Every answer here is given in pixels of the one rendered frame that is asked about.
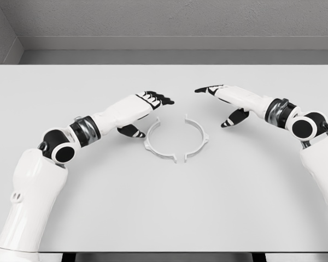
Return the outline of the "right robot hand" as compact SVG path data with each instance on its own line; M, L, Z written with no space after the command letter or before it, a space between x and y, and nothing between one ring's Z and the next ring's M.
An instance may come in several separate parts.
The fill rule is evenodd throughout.
M226 121L221 124L221 128L235 126L247 117L249 112L254 112L258 117L264 118L265 105L268 105L267 99L247 91L237 86L215 85L202 87L195 90L195 93L209 93L218 99L238 107Z

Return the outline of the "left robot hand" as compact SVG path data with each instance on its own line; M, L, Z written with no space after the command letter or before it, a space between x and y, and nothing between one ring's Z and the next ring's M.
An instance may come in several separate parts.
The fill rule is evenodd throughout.
M133 123L161 106L173 104L174 101L171 98L154 91L132 94L111 106L115 116L115 127L120 134L127 137L144 138L146 134Z

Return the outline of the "white table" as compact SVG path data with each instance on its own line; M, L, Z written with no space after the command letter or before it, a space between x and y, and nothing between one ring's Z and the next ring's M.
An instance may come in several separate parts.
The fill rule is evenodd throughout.
M42 252L328 252L328 209L300 161L301 144L255 114L221 128L235 107L195 93L235 85L328 117L328 65L0 65L0 233L13 172L49 128L130 94L173 99L137 122L143 140L110 131L67 165ZM203 125L209 142L184 162Z

